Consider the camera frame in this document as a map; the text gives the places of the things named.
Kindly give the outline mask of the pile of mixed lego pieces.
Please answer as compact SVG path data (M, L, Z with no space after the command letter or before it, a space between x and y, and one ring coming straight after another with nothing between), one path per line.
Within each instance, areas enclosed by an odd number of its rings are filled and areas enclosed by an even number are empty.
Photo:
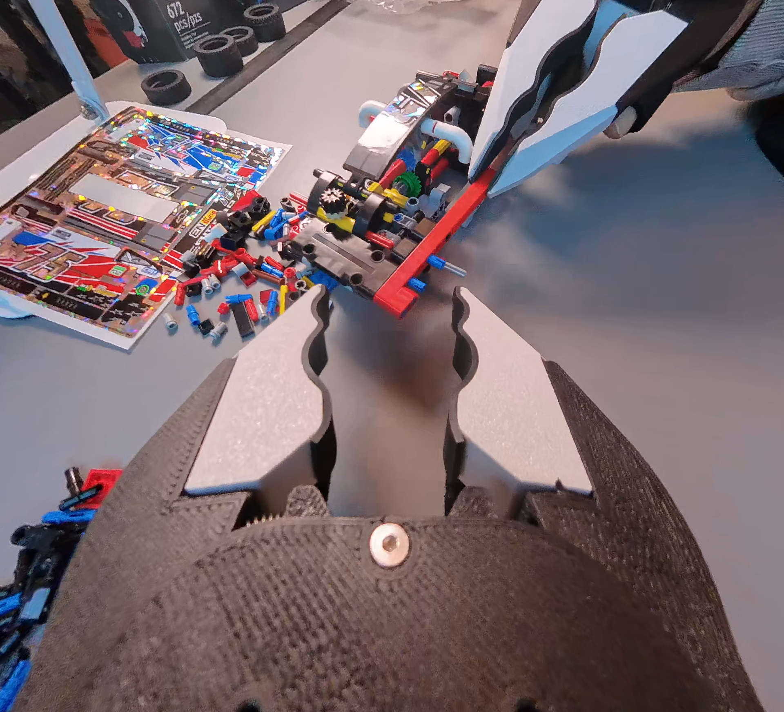
M306 199L292 194L267 209L266 199L249 191L197 249L183 254L174 306L195 332L217 346L233 322L248 340L311 288L337 287L333 277L293 255L293 239L310 220L306 208Z

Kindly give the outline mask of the red black lego beam assembly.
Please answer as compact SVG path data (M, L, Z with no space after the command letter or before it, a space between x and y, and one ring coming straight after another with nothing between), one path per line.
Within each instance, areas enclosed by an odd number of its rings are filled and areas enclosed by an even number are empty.
M488 168L456 200L450 188L433 191L435 217L426 217L431 197L406 197L376 182L349 182L316 169L300 231L290 242L292 256L372 300L397 318L417 302L434 268L464 277L466 271L440 252L485 200L495 178Z

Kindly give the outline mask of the lego race car model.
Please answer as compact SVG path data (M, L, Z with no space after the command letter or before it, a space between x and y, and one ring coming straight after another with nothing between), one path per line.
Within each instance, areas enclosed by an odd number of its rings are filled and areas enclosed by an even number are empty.
M426 217L435 217L433 191L445 185L452 201L456 188L443 178L466 174L497 69L480 64L465 71L418 72L388 103L366 101L363 129L337 174L349 182L376 182L406 197L431 197Z

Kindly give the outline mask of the holographic sticker sheet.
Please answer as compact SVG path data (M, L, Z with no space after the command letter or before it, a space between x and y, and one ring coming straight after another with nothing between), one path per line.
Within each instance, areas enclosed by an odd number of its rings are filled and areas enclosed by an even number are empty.
M129 350L197 249L291 146L129 102L1 208L2 318Z

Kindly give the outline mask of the person's right forearm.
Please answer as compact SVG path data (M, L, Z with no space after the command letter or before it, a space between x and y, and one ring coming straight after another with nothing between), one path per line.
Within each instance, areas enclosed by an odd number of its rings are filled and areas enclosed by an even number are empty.
M783 0L763 0L718 66L684 78L674 91L724 89L740 101L779 96L783 92Z

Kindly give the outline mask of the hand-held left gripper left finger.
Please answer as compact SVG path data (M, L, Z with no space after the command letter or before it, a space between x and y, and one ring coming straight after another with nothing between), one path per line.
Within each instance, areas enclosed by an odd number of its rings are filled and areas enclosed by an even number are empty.
M286 501L298 485L327 499L336 463L328 360L330 295L315 286L234 359L191 472L189 496L255 492Z

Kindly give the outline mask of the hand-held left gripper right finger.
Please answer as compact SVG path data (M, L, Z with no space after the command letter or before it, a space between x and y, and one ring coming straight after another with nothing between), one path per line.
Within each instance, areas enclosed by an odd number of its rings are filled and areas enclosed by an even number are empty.
M593 486L541 355L467 288L452 298L452 357L445 506L469 487L494 507L520 507L528 492Z

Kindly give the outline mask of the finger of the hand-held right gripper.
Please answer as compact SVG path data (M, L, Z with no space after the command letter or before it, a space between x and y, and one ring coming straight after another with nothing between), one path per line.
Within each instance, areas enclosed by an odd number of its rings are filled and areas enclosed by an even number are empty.
M548 119L523 138L495 178L488 196L509 191L608 127L619 101L688 26L668 11L621 18L605 34L590 74L556 100Z
M475 180L502 151L513 132L518 138L530 120L542 82L581 53L597 10L596 0L541 0L503 52L469 169Z

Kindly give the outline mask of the pile of black blue pins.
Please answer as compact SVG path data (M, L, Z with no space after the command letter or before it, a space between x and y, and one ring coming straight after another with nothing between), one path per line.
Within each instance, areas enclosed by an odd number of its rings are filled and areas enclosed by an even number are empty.
M11 535L18 548L13 578L1 587L1 710L11 710L32 668L43 631L74 551L121 469L65 471L69 496L37 524Z

